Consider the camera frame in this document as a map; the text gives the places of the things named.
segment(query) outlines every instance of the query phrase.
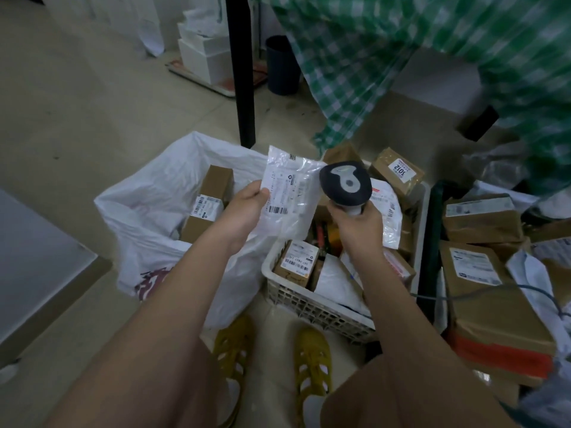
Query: plastic crate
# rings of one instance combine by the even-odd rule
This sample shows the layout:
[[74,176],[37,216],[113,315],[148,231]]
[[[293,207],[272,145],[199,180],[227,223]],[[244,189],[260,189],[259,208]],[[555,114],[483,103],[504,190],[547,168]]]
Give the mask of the plastic crate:
[[[413,224],[415,251],[411,255],[416,275],[410,284],[410,292],[417,293],[420,279],[420,267],[423,258],[424,230],[428,214],[430,186],[419,183],[408,196],[412,204],[410,216]],[[366,343],[375,341],[373,321],[355,311],[345,308],[323,296],[301,287],[276,275],[273,270],[280,259],[287,240],[278,239],[261,266],[261,273],[268,280],[268,297],[275,305],[282,305],[298,317],[316,324],[324,330],[335,331],[351,342]]]

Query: green plaid curtain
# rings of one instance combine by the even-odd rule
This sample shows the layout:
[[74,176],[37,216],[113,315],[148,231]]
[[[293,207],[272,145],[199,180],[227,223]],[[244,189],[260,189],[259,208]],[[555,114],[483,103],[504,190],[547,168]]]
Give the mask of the green plaid curtain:
[[571,184],[571,0],[258,1],[273,6],[327,118],[320,150],[353,136],[423,46],[478,65],[502,126],[532,152],[534,193]]

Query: package pile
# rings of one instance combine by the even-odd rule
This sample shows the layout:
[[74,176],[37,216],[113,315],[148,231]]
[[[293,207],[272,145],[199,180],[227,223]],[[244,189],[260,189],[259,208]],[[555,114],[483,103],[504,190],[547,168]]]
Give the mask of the package pile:
[[[326,164],[357,161],[358,153],[350,143],[327,150]],[[407,201],[424,173],[390,148],[368,168],[373,187],[371,201],[383,216],[384,256],[410,287],[416,272],[409,261],[414,251],[412,206]],[[363,288],[349,256],[343,250],[339,228],[327,209],[324,194],[318,202],[310,231],[304,240],[290,240],[274,266],[274,273],[364,316],[371,316]]]
[[[524,226],[515,199],[498,193],[446,201],[442,222],[448,297],[532,285],[571,312],[571,220]],[[447,341],[468,367],[502,385],[497,396],[509,405],[517,405],[520,385],[539,386],[553,372],[554,358],[569,355],[555,304],[533,290],[487,291],[449,301],[448,309]]]

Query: white paper bag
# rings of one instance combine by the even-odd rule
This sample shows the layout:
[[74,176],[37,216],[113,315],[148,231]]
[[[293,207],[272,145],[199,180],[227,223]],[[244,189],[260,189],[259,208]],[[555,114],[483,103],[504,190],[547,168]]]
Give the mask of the white paper bag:
[[[170,235],[192,212],[211,164],[233,169],[236,193],[261,179],[266,160],[267,156],[253,150],[192,132],[100,194],[95,204],[119,245],[119,289],[135,296],[135,287],[150,272],[170,269],[189,249],[189,243]],[[251,235],[231,257],[205,328],[227,327],[251,302],[261,287],[261,263],[274,241],[274,237]]]

